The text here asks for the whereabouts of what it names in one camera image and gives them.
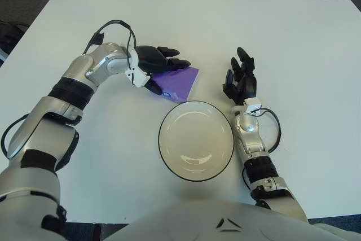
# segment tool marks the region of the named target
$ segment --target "cable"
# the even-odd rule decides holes
[[[130,62],[129,62],[129,42],[130,42],[131,32],[129,32],[128,43],[126,44],[126,61],[128,62],[128,67],[130,69]]]
[[[277,140],[275,142],[275,144],[273,144],[273,146],[268,150],[268,153],[272,153],[277,147],[278,145],[280,144],[280,141],[281,141],[281,124],[280,124],[280,121],[276,115],[275,112],[273,112],[272,110],[270,110],[269,108],[265,108],[265,107],[261,107],[260,110],[264,110],[264,112],[260,115],[253,115],[254,117],[261,117],[263,116],[263,114],[265,114],[266,112],[272,114],[273,118],[275,118],[276,122],[277,122],[277,126],[278,126],[278,135],[277,135]]]
[[[111,20],[107,23],[105,23],[104,25],[102,25],[95,33],[94,35],[92,36],[92,38],[90,39],[90,41],[88,42],[87,46],[85,47],[84,49],[84,52],[83,52],[83,55],[85,55],[88,51],[88,49],[90,48],[90,46],[93,45],[92,41],[93,41],[93,38],[94,37],[97,37],[97,35],[100,34],[100,32],[106,28],[107,26],[109,25],[112,25],[112,24],[119,24],[119,25],[122,25],[123,27],[125,27],[126,29],[129,30],[130,34],[132,35],[133,37],[133,47],[135,48],[137,46],[137,39],[135,38],[135,34],[133,32],[133,30],[131,29],[130,25],[128,25],[126,22],[122,21],[122,20]]]
[[[277,122],[277,126],[278,126],[278,134],[277,134],[277,139],[276,139],[276,142],[275,144],[272,145],[272,147],[268,150],[268,153],[272,153],[275,149],[277,149],[278,145],[280,144],[280,141],[281,141],[281,124],[280,124],[280,121],[276,115],[275,112],[273,112],[272,110],[270,110],[269,108],[265,108],[265,107],[261,107],[260,109],[256,109],[254,111],[251,111],[251,113],[255,112],[255,111],[258,111],[258,110],[264,110],[264,112],[262,112],[260,115],[252,115],[254,117],[261,117],[263,116],[266,112],[272,114],[273,118],[275,118],[276,122]],[[246,180],[245,180],[245,177],[244,177],[244,172],[245,172],[245,168],[243,168],[242,170],[242,179],[243,179],[243,182],[244,184],[246,185],[246,187],[248,188],[248,190],[250,191],[250,186],[247,184]]]
[[[242,170],[242,179],[243,179],[244,184],[246,185],[246,187],[247,187],[248,190],[250,191],[250,187],[249,187],[249,185],[247,184],[246,179],[244,178],[244,172],[245,172],[245,170],[246,170],[246,168],[243,168],[243,170]]]
[[[14,125],[16,125],[17,123],[21,122],[22,120],[25,120],[28,117],[29,114],[25,114],[23,117],[17,119],[16,121],[14,121],[11,125],[9,125],[6,130],[4,131],[4,133],[1,136],[1,150],[2,153],[5,155],[5,157],[7,158],[7,150],[5,148],[5,138],[7,133],[10,131],[11,128],[14,127]]]

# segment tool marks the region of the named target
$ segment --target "silver robot arm segment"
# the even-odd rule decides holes
[[[251,197],[256,205],[307,222],[307,217],[284,179],[280,177],[259,136],[258,120],[252,114],[259,112],[258,98],[244,100],[243,106],[232,109],[236,113],[233,127],[236,145],[250,181]]]
[[[60,206],[56,171],[69,162],[77,145],[72,125],[81,121],[98,86],[118,73],[126,73],[137,87],[150,78],[138,67],[136,51],[127,55],[115,43],[79,56],[12,137],[9,166],[0,174],[0,221],[7,240],[64,240],[58,233],[66,211]]]

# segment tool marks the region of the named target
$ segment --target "tabletop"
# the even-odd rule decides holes
[[[200,70],[190,98],[229,120],[234,104],[222,84],[244,48],[255,60],[257,97],[282,125],[272,160],[307,217],[361,213],[361,13],[351,0],[50,0],[0,69],[0,131],[49,93],[111,19],[130,24],[139,45],[178,49]],[[105,42],[126,43],[127,30],[105,31]],[[68,221],[131,223],[189,199],[254,203],[237,152],[206,182],[167,169],[157,137],[175,105],[125,75],[100,86],[76,127],[76,151],[58,172]],[[260,126],[272,145],[275,123],[265,116]],[[0,170],[6,166],[0,157]]]

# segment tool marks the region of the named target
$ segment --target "purple cloth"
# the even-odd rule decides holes
[[[196,68],[187,67],[153,75],[152,79],[162,88],[164,98],[176,103],[183,103],[188,101],[198,71]]]

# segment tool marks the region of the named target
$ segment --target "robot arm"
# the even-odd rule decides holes
[[[0,221],[6,240],[64,240],[58,233],[66,220],[60,206],[56,171],[76,148],[78,124],[98,86],[109,76],[125,73],[130,82],[161,94],[152,73],[185,68],[185,60],[168,59],[177,50],[115,43],[98,46],[77,57],[40,99],[10,141],[9,166],[0,174]]]
[[[259,115],[261,102],[256,97],[254,60],[241,47],[237,49],[237,53],[242,66],[232,58],[234,74],[231,70],[228,71],[223,91],[238,104],[232,109],[236,114],[233,129],[240,158],[250,181],[251,197],[257,206],[307,222],[304,211],[284,179],[278,175],[259,136],[256,116]],[[233,80],[238,82],[237,86],[233,84]]]

